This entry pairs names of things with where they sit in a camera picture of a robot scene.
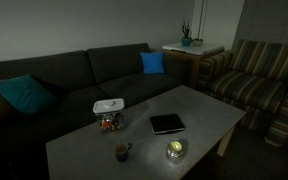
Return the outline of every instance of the white wall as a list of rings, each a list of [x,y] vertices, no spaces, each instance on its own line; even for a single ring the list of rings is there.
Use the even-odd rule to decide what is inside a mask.
[[[179,41],[194,0],[0,0],[0,60]]]
[[[192,38],[197,37],[202,0],[195,0]],[[205,0],[201,34],[204,43],[224,45],[231,49],[244,0]]]

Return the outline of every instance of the mug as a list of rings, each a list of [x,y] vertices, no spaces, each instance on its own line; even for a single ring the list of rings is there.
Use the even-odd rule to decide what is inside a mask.
[[[119,162],[124,162],[128,158],[128,150],[132,148],[132,143],[121,143],[115,147],[115,156]]]

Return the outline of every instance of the coffee table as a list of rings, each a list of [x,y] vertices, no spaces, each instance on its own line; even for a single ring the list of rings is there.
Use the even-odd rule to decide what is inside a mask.
[[[186,129],[153,135],[150,116],[177,113]],[[98,123],[46,144],[51,180],[180,179],[217,142],[223,155],[235,124],[245,112],[186,86],[179,86],[123,111],[127,127],[102,134]],[[183,144],[184,157],[174,164],[166,157],[170,141]],[[126,162],[115,159],[114,146],[131,142]]]

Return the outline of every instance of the striped armchair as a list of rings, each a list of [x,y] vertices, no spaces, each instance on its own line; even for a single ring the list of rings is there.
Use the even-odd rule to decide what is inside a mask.
[[[281,146],[288,137],[288,44],[240,40],[200,62],[197,88],[246,111],[241,126]]]

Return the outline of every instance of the dark floor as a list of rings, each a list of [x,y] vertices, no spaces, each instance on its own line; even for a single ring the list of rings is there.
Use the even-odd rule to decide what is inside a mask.
[[[288,141],[276,148],[236,128],[224,157],[214,147],[183,179],[288,180]]]

